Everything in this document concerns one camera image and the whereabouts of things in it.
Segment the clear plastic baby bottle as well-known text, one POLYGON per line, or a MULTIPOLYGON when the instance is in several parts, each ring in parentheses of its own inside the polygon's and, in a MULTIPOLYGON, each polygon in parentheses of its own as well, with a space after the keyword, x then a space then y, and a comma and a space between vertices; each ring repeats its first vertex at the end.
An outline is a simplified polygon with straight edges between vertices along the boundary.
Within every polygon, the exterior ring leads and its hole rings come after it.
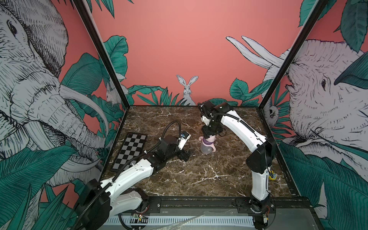
POLYGON ((200 150, 205 155, 211 154, 213 152, 213 148, 206 145, 201 145, 200 150))

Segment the purple bottle collar with straw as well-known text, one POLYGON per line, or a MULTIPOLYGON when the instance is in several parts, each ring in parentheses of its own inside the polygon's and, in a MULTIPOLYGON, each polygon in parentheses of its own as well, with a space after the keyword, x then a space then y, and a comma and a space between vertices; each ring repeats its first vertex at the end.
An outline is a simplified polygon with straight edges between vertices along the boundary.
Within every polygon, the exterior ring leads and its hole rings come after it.
POLYGON ((213 139, 202 139, 202 144, 205 146, 213 146, 214 141, 213 139))

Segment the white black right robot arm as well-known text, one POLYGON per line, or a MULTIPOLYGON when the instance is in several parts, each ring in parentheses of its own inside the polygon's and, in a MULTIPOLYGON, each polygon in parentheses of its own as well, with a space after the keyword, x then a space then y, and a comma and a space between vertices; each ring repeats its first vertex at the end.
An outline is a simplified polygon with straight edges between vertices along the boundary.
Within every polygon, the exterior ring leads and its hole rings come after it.
POLYGON ((268 178, 275 157, 275 140, 268 139, 253 129, 227 102, 214 105, 211 101, 206 101, 198 103, 197 107, 205 124, 201 128, 203 136, 199 138, 202 153, 209 154, 216 151, 214 145, 216 136, 223 132, 223 127, 226 126, 252 153, 246 159, 246 164, 252 171, 252 200, 257 202, 266 200, 269 197, 268 178))

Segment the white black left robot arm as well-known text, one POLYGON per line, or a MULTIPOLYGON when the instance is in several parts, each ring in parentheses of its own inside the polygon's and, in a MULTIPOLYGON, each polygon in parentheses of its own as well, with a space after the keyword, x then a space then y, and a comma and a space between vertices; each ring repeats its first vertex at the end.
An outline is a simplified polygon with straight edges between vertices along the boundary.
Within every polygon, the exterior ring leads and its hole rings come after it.
POLYGON ((135 165, 131 165, 129 160, 114 177, 88 182, 74 206, 77 220, 72 229, 96 230, 110 217, 137 209, 145 194, 135 190, 126 193, 126 190, 157 173, 174 157, 188 161, 190 152, 184 150, 184 146, 190 137, 183 132, 179 138, 171 135, 161 138, 152 149, 133 158, 137 161, 135 165))

